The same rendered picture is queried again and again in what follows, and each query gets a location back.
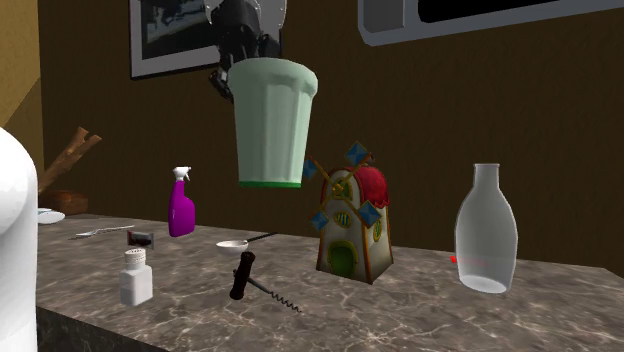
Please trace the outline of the brown bread loaf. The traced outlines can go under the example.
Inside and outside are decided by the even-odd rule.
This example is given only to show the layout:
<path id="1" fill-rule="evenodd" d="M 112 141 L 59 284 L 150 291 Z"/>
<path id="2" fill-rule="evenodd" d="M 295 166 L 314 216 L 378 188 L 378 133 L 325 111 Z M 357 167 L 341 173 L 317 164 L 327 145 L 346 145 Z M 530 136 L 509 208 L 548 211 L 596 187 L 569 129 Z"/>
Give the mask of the brown bread loaf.
<path id="1" fill-rule="evenodd" d="M 71 190 L 45 191 L 39 196 L 39 207 L 50 208 L 65 215 L 78 215 L 88 210 L 88 197 Z"/>

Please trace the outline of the pale green cup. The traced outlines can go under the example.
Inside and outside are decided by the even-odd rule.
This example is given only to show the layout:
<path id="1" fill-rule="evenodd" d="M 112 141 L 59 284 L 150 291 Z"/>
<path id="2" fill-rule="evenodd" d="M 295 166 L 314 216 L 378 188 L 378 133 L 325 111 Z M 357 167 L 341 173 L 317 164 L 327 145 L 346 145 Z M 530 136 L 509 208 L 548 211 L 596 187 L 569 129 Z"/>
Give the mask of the pale green cup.
<path id="1" fill-rule="evenodd" d="M 318 79 L 306 66 L 250 58 L 228 72 L 241 187 L 299 188 Z"/>

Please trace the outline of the clear glass bottle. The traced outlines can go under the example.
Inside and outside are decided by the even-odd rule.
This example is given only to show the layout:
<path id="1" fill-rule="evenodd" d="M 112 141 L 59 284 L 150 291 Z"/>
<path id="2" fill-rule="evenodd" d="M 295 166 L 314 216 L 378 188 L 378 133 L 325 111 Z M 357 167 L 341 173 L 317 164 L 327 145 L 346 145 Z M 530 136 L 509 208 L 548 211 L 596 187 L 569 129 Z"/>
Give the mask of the clear glass bottle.
<path id="1" fill-rule="evenodd" d="M 473 290 L 510 290 L 516 267 L 518 230 L 499 185 L 497 163 L 474 165 L 473 186 L 455 226 L 455 256 L 460 282 Z"/>

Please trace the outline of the white framed window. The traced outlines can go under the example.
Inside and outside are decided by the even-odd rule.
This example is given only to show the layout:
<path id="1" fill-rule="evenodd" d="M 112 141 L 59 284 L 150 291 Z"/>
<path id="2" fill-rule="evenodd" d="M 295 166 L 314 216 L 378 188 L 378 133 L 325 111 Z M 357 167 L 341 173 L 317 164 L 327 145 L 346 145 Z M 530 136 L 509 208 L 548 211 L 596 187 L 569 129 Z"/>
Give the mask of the white framed window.
<path id="1" fill-rule="evenodd" d="M 419 0 L 358 0 L 358 29 L 366 44 L 380 46 L 617 8 L 624 0 L 552 0 L 428 23 Z"/>

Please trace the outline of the silver fork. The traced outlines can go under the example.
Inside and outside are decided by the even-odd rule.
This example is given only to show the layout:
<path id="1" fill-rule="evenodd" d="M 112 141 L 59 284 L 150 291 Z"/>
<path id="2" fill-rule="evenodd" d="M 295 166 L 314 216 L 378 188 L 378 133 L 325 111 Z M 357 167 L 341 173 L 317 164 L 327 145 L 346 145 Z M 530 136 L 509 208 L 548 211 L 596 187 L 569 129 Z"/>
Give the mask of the silver fork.
<path id="1" fill-rule="evenodd" d="M 135 225 L 99 228 L 99 229 L 94 229 L 94 230 L 83 232 L 83 233 L 77 233 L 73 237 L 69 238 L 68 240 L 78 240 L 78 239 L 92 237 L 92 236 L 95 236 L 95 235 L 98 235 L 98 234 L 103 234 L 103 233 L 108 233 L 108 232 L 116 232 L 116 231 L 131 229 L 131 228 L 134 228 L 134 227 L 135 227 Z"/>

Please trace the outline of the black handled corkscrew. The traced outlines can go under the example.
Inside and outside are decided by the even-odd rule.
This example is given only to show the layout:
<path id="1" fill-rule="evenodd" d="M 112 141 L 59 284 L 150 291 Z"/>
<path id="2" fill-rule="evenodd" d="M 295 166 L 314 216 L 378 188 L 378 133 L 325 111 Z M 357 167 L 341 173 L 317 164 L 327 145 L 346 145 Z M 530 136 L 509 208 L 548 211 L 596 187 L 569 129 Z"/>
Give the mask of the black handled corkscrew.
<path id="1" fill-rule="evenodd" d="M 241 254 L 238 268 L 233 270 L 234 281 L 233 281 L 232 289 L 230 290 L 230 293 L 229 293 L 229 297 L 232 300 L 242 300 L 245 295 L 246 285 L 250 284 L 258 288 L 262 292 L 268 294 L 272 299 L 276 300 L 277 302 L 284 305 L 285 307 L 290 308 L 291 310 L 297 313 L 300 313 L 301 310 L 297 305 L 285 299 L 282 295 L 278 294 L 277 292 L 269 290 L 268 288 L 266 288 L 265 286 L 263 286 L 262 284 L 260 284 L 259 282 L 257 282 L 255 279 L 253 279 L 250 276 L 251 268 L 252 268 L 253 262 L 255 261 L 255 258 L 256 258 L 255 254 L 250 251 L 244 251 Z"/>

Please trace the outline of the brown wooden sticks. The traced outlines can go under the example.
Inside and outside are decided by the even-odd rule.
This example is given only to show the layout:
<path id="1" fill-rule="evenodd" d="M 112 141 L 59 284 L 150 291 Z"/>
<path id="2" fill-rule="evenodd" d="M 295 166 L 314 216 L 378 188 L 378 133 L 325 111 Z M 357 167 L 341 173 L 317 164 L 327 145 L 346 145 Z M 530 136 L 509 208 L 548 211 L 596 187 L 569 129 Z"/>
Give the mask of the brown wooden sticks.
<path id="1" fill-rule="evenodd" d="M 38 193 L 44 192 L 62 174 L 68 172 L 102 138 L 78 127 L 71 141 L 55 158 L 48 168 L 38 177 Z"/>

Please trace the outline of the purple spray bottle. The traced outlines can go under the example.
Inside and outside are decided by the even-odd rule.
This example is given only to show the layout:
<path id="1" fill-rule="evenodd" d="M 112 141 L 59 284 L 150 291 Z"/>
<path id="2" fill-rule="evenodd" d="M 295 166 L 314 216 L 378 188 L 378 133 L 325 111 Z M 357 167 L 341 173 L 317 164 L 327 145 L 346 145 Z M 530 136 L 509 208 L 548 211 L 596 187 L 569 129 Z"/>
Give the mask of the purple spray bottle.
<path id="1" fill-rule="evenodd" d="M 173 169 L 175 182 L 168 208 L 168 229 L 171 237 L 185 236 L 192 233 L 195 229 L 195 205 L 185 195 L 185 181 L 190 180 L 190 171 L 190 166 L 177 166 Z"/>

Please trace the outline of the white salt shaker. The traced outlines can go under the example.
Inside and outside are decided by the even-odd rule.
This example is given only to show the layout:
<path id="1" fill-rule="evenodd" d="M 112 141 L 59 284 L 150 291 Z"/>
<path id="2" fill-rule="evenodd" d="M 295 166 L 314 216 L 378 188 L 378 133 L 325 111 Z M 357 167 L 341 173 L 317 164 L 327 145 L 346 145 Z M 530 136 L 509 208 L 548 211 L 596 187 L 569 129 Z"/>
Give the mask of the white salt shaker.
<path id="1" fill-rule="evenodd" d="M 152 268 L 146 264 L 146 250 L 135 248 L 124 253 L 125 267 L 120 271 L 120 302 L 138 306 L 153 297 Z"/>

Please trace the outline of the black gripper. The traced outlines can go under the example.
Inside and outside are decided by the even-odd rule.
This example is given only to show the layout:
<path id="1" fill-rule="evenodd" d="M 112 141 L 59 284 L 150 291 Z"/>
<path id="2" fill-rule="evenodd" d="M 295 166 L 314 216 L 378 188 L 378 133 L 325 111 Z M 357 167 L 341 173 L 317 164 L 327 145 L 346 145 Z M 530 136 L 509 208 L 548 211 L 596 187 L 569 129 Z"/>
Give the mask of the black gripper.
<path id="1" fill-rule="evenodd" d="M 209 80 L 221 97 L 233 103 L 228 87 L 228 73 L 231 66 L 248 58 L 280 58 L 282 54 L 279 37 L 262 27 L 261 21 L 268 19 L 263 14 L 260 0 L 223 0 L 217 8 L 217 46 L 220 53 L 220 68 L 213 71 Z"/>

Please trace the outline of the framed wall picture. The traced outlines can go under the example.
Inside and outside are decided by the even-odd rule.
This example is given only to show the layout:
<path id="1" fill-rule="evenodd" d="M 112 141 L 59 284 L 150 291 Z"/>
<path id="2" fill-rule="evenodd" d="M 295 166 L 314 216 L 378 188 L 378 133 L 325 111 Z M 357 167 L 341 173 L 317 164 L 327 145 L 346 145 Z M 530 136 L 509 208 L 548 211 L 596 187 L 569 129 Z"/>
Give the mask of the framed wall picture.
<path id="1" fill-rule="evenodd" d="M 133 79 L 219 62 L 203 0 L 128 0 L 128 9 Z"/>

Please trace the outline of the toy windmill house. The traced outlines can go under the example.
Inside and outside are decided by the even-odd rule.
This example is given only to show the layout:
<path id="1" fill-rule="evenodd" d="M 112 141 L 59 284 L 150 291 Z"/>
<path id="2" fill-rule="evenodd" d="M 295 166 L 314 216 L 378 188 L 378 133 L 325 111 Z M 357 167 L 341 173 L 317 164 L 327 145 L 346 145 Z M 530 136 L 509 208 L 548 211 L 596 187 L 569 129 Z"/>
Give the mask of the toy windmill house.
<path id="1" fill-rule="evenodd" d="M 361 143 L 345 158 L 347 166 L 330 171 L 311 157 L 304 160 L 304 177 L 323 176 L 320 205 L 310 217 L 320 234 L 316 269 L 373 284 L 394 263 L 388 183 Z"/>

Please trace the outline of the white plate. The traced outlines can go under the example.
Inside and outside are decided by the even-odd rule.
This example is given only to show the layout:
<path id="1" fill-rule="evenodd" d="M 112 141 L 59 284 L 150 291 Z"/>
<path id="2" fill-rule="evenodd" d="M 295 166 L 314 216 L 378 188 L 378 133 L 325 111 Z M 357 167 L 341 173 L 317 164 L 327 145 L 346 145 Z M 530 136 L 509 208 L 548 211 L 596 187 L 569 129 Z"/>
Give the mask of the white plate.
<path id="1" fill-rule="evenodd" d="M 49 208 L 39 208 L 37 222 L 40 225 L 51 225 L 60 222 L 65 218 L 65 214 Z"/>

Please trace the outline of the small dark red black object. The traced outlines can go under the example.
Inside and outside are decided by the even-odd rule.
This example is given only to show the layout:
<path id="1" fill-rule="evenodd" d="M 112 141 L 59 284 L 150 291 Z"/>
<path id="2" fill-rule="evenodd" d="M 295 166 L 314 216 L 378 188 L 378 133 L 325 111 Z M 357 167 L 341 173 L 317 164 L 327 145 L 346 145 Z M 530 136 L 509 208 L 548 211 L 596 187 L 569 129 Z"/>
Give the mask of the small dark red black object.
<path id="1" fill-rule="evenodd" d="M 127 244 L 129 246 L 154 249 L 154 234 L 139 231 L 127 231 Z"/>

